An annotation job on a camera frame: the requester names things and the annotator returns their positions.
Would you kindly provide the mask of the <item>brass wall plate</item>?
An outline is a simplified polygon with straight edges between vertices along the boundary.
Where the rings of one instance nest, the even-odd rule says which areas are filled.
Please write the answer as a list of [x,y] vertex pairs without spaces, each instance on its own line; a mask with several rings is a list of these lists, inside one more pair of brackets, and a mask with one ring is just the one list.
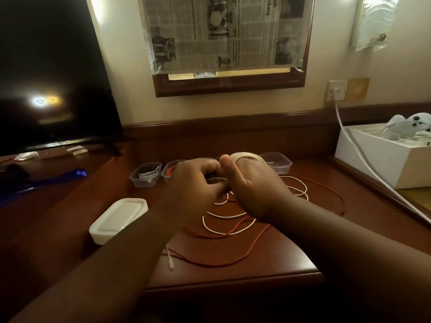
[[368,92],[370,79],[370,77],[349,79],[344,101],[347,103],[363,101]]

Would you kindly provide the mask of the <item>white cardboard box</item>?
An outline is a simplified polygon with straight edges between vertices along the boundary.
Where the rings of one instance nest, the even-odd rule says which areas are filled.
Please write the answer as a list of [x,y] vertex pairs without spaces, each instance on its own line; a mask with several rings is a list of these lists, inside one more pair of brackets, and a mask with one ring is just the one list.
[[368,164],[393,189],[431,186],[431,135],[390,141],[380,136],[384,124],[345,127]]

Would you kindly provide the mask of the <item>white controller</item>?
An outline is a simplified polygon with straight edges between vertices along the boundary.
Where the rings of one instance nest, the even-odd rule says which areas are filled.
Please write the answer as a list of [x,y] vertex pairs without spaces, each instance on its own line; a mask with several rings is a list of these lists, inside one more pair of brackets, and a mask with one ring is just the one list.
[[381,137],[391,141],[412,139],[427,130],[431,130],[430,113],[416,113],[408,118],[397,114],[386,123]]

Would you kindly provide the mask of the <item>white container lid stack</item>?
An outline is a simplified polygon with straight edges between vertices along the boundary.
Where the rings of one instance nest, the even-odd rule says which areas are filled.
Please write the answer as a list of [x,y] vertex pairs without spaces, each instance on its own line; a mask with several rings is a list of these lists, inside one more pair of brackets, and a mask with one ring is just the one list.
[[95,244],[104,245],[147,211],[148,204],[144,199],[120,199],[96,219],[89,228],[89,234]]

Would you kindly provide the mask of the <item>person's right forearm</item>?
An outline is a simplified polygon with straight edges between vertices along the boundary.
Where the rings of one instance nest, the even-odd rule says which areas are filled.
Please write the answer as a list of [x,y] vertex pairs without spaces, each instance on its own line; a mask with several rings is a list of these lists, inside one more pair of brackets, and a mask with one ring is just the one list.
[[292,240],[364,315],[431,323],[431,256],[296,196],[271,203],[268,221]]

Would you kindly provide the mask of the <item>white wall socket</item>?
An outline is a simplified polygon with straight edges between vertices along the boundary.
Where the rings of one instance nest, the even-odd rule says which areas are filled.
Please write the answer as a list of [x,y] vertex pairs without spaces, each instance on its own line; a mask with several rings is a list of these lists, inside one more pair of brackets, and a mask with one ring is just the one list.
[[325,101],[344,101],[346,98],[348,83],[348,80],[328,81]]

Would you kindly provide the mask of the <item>person's left hand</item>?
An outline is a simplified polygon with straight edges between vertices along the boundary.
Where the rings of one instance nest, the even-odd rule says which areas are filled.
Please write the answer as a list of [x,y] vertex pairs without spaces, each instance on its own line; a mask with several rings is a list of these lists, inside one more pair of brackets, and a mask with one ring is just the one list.
[[180,162],[155,204],[154,211],[164,222],[177,228],[202,217],[230,188],[226,180],[208,183],[207,175],[212,174],[222,176],[217,160],[197,158]]

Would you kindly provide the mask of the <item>person's right hand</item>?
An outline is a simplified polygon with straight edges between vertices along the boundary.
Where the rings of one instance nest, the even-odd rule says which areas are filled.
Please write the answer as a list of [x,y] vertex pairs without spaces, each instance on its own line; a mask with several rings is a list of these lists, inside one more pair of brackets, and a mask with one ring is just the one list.
[[266,162],[243,157],[234,163],[243,175],[236,201],[253,218],[274,224],[297,197]]

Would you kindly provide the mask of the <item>wall lamp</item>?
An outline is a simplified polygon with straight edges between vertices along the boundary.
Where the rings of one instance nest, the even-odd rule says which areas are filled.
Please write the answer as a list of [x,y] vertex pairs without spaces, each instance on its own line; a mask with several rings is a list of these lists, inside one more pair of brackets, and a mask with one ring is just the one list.
[[358,0],[350,39],[355,52],[366,48],[377,51],[387,46],[399,1]]

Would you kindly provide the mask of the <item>wooden framed mirror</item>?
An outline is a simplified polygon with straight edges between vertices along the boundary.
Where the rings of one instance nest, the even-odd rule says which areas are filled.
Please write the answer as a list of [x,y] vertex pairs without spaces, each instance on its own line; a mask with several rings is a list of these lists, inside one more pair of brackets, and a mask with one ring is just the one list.
[[156,96],[189,96],[304,87],[311,31],[312,23],[306,44],[305,63],[300,68],[231,70],[200,74],[152,74]]

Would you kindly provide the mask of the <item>empty clear plastic container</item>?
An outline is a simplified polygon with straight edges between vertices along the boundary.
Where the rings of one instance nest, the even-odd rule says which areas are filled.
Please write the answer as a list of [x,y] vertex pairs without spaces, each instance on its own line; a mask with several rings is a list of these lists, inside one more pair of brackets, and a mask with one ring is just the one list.
[[279,175],[287,176],[293,162],[279,152],[266,152],[260,157]]

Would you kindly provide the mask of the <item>black television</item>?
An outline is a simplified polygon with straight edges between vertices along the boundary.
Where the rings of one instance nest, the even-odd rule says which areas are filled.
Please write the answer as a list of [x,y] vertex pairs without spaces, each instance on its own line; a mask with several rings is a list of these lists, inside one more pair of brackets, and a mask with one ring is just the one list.
[[0,0],[0,156],[122,132],[87,0]]

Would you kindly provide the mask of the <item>person's left forearm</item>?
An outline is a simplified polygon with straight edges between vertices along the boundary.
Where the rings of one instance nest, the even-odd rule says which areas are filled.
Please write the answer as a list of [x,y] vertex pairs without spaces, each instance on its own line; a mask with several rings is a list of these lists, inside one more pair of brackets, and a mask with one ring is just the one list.
[[142,297],[168,241],[191,210],[157,207],[129,224],[8,323],[111,323]]

